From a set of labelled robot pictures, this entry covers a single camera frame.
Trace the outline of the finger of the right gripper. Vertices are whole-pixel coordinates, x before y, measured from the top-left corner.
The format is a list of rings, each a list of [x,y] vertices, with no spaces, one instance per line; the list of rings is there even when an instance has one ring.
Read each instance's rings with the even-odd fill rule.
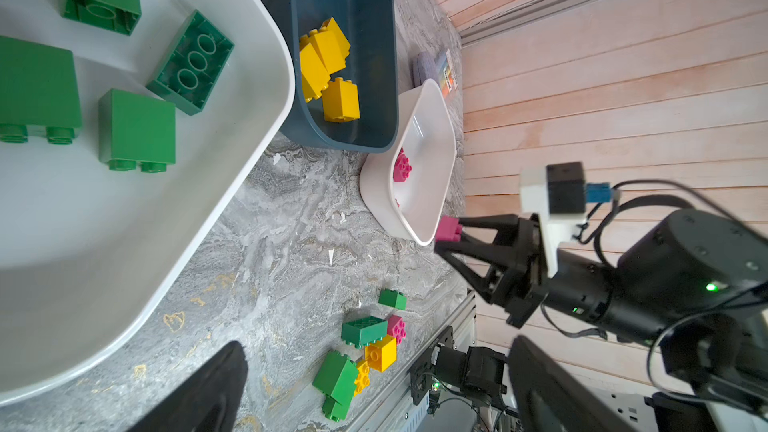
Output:
[[[477,228],[495,232],[492,245],[512,246],[518,240],[520,217],[515,214],[492,215],[484,217],[461,217],[462,226],[459,243],[483,245],[484,241],[472,236],[467,229]]]
[[[451,265],[489,304],[505,306],[509,281],[504,278],[510,267],[510,247],[479,241],[436,241],[434,252]],[[488,265],[485,276],[475,273],[460,259],[470,257]]]

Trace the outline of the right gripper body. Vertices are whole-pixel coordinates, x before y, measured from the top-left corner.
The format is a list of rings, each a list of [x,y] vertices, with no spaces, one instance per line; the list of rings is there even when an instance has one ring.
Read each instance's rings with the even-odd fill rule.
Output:
[[[488,267],[485,301],[504,309],[508,324],[522,327],[540,306],[594,325],[608,312],[613,288],[606,267],[559,250],[557,272],[550,275],[536,218],[488,220],[496,229],[492,244],[504,251],[501,261]]]

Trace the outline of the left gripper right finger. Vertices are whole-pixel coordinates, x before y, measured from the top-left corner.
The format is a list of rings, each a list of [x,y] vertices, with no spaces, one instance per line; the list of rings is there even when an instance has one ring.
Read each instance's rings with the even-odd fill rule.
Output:
[[[507,365],[526,431],[633,429],[527,337],[513,340]]]

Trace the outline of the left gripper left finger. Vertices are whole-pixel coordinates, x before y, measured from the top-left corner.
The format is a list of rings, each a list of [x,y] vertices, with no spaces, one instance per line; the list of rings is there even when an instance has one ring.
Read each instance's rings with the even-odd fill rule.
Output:
[[[231,341],[131,429],[231,431],[247,374],[243,346]]]

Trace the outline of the small green brick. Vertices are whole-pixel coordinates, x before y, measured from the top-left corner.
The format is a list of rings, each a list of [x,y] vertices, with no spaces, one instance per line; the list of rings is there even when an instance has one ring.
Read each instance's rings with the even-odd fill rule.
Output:
[[[382,289],[378,297],[380,305],[402,311],[407,309],[407,301],[408,299],[403,293],[392,289]]]

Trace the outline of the green brick front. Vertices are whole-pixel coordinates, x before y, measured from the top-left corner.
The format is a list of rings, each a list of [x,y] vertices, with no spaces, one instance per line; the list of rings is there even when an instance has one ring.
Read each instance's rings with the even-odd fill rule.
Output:
[[[322,405],[322,413],[324,416],[333,422],[340,422],[347,419],[350,401],[339,402],[331,396],[327,396]]]

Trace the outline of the small yellow brick front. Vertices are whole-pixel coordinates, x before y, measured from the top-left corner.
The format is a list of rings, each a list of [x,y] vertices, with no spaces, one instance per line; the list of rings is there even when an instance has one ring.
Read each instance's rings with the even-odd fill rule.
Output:
[[[354,381],[354,397],[362,393],[370,385],[370,366],[366,359],[361,359],[356,364],[357,377]]]

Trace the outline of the long dark green brick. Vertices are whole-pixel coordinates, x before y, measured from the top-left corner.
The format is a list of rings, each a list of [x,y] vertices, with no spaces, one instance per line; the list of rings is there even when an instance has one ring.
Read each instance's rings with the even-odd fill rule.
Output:
[[[235,44],[199,10],[174,37],[146,88],[189,116],[203,111]]]
[[[363,349],[387,335],[388,322],[384,319],[368,316],[345,322],[341,329],[341,339],[357,349]]]

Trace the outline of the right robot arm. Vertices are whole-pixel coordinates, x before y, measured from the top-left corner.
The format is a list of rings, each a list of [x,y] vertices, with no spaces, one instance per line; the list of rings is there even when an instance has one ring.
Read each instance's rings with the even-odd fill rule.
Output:
[[[522,327],[547,307],[660,353],[695,402],[767,411],[767,242],[722,216],[672,212],[616,265],[544,253],[516,215],[441,218],[435,252]]]

